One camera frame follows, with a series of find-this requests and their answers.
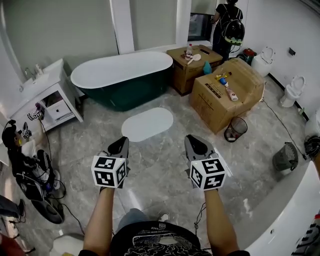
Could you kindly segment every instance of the faucet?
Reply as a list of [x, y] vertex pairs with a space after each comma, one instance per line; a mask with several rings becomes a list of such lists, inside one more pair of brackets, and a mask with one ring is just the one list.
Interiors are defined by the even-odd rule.
[[32, 81], [36, 79], [35, 75], [30, 71], [30, 69], [28, 67], [24, 70], [24, 74], [27, 79], [32, 78]]

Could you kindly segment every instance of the gray tile floor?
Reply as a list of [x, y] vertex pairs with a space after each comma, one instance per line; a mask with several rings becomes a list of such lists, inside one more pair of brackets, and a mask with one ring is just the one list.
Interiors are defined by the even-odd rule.
[[[303, 149], [304, 119], [297, 108], [281, 108], [278, 105], [283, 91], [266, 78], [264, 97], [270, 107], [287, 126], [293, 139]], [[138, 208], [150, 219], [168, 212], [170, 221], [191, 231], [204, 202], [204, 194], [192, 189], [185, 174], [187, 159], [184, 154], [184, 138], [188, 134], [201, 136], [220, 151], [233, 176], [228, 177], [219, 190], [227, 214], [232, 223], [250, 214], [250, 209], [271, 191], [281, 179], [272, 167], [272, 156], [290, 138], [265, 103], [259, 102], [244, 117], [248, 131], [235, 143], [224, 139], [223, 132], [214, 135], [189, 105], [189, 97], [180, 97], [173, 89], [161, 97], [127, 112], [114, 112], [86, 99], [83, 103], [84, 122], [71, 120], [51, 130], [49, 135], [52, 165], [60, 171], [67, 194], [61, 202], [67, 204], [85, 227], [98, 198], [99, 188], [91, 174], [93, 156], [122, 136], [121, 126], [130, 116], [155, 107], [166, 108], [173, 114], [173, 125], [167, 131], [141, 142], [131, 142], [129, 167], [131, 171], [124, 181], [124, 188], [115, 192], [113, 229], [130, 208]], [[11, 183], [14, 201], [25, 198], [16, 185], [11, 171], [4, 168], [0, 189]], [[47, 255], [53, 239], [61, 230], [81, 234], [76, 220], [64, 209], [65, 221], [55, 225], [45, 220], [26, 200], [26, 223], [18, 224], [20, 233], [37, 249], [38, 255]], [[206, 214], [201, 219], [198, 237], [203, 247], [208, 246]]]

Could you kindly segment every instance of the white oval rug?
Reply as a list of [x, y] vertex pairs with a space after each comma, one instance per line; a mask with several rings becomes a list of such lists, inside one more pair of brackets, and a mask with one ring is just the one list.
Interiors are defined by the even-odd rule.
[[129, 117], [123, 122], [121, 132], [131, 142], [141, 142], [168, 130], [174, 123], [171, 112], [162, 107], [155, 107]]

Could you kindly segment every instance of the white vanity cabinet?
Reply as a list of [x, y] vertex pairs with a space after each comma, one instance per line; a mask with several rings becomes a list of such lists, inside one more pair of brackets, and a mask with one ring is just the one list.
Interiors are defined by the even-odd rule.
[[76, 109], [76, 101], [79, 101], [79, 98], [68, 84], [63, 64], [62, 59], [56, 61], [43, 70], [45, 74], [49, 74], [46, 80], [38, 84], [35, 80], [34, 85], [25, 86], [22, 91], [25, 95], [23, 102], [20, 102], [16, 107], [17, 110], [8, 116], [16, 120], [17, 130], [22, 130], [24, 123], [27, 122], [29, 130], [33, 134], [37, 132], [39, 124], [33, 119], [36, 103], [41, 104], [45, 109], [42, 123], [46, 131], [72, 118], [83, 122], [83, 118]]

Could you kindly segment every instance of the toilet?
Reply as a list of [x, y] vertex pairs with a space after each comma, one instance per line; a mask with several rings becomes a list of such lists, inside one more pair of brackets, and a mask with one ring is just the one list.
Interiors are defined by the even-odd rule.
[[285, 87], [284, 96], [280, 99], [280, 104], [284, 108], [290, 108], [294, 105], [303, 93], [306, 86], [306, 79], [304, 76], [296, 75], [290, 84]]
[[272, 64], [275, 59], [275, 50], [266, 47], [263, 51], [255, 56], [252, 60], [251, 67], [256, 70], [262, 77], [267, 76], [272, 68]]

